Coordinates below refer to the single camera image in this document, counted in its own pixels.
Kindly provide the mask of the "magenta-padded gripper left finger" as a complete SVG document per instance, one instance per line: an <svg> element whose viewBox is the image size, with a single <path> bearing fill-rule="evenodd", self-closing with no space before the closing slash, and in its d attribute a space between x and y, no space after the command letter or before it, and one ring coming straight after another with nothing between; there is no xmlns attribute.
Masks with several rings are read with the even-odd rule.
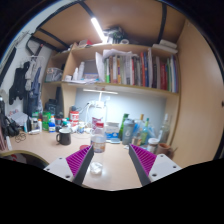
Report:
<svg viewBox="0 0 224 224"><path fill-rule="evenodd" d="M81 186L93 155L93 147L86 146L66 158L56 159L44 170Z"/></svg>

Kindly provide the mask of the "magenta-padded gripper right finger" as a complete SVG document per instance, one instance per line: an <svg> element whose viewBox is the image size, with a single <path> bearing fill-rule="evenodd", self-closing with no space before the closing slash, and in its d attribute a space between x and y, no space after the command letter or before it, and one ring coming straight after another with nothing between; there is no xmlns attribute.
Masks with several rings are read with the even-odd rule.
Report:
<svg viewBox="0 0 224 224"><path fill-rule="evenodd" d="M129 145L129 155L142 186L181 170L181 167L165 154L155 155L133 144Z"/></svg>

